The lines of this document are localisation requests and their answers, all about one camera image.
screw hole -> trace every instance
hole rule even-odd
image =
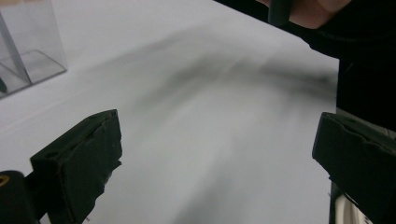
[[[49,159],[49,158],[52,158],[57,155],[58,155],[58,152],[49,152],[49,153],[47,153],[46,158]]]
[[[9,180],[8,175],[0,175],[0,188],[3,187]]]

black sleeve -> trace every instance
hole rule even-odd
[[[396,1],[352,0],[316,30],[290,24],[309,46],[341,61],[382,67],[396,58]]]
[[[316,30],[290,26],[309,46],[340,59],[336,104],[396,131],[396,1],[352,0]]]

white surface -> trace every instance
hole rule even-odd
[[[53,7],[69,71],[0,100],[1,170],[116,108],[122,166],[86,223],[328,222],[311,151],[335,59],[210,0]]]

person's hand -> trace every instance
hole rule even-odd
[[[268,7],[271,0],[256,0]],[[317,29],[329,21],[351,0],[293,0],[290,21],[309,29]]]

clear plastic container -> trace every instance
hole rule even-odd
[[[50,0],[0,0],[0,98],[66,71]]]

